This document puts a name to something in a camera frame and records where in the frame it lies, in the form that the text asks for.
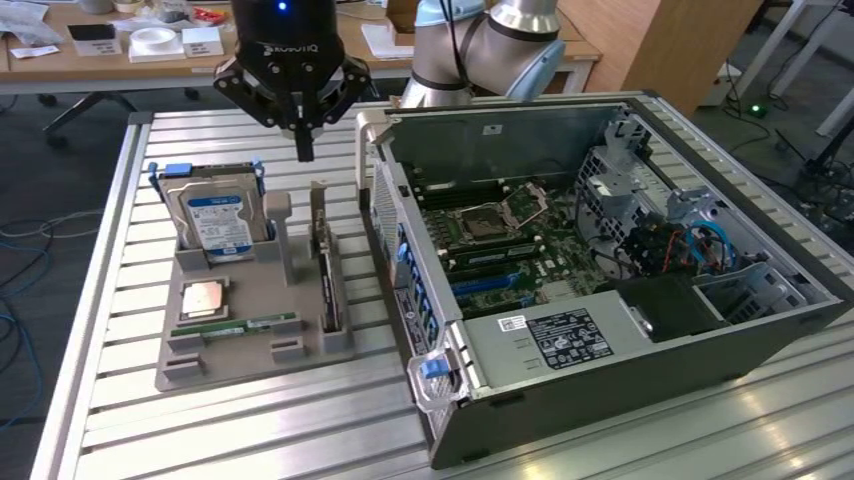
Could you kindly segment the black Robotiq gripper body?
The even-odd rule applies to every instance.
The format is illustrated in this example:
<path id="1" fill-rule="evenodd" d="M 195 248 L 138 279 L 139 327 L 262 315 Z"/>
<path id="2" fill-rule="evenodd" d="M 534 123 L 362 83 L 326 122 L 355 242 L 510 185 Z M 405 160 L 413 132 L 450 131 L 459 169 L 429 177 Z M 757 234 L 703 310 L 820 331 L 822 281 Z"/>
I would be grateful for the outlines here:
<path id="1" fill-rule="evenodd" d="M 234 1 L 238 62 L 291 112 L 325 115 L 321 94 L 345 63 L 333 1 Z"/>

